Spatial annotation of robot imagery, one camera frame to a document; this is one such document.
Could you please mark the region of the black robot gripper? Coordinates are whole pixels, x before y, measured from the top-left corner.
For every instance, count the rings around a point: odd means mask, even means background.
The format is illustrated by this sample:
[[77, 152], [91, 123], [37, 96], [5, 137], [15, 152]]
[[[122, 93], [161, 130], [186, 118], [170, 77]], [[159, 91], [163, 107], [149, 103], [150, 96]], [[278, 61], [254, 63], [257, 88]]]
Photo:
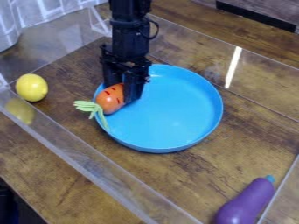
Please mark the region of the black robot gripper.
[[102, 45], [105, 86], [117, 85], [125, 75], [125, 103], [141, 99], [150, 80], [150, 51], [153, 0], [109, 0], [113, 18], [113, 45]]

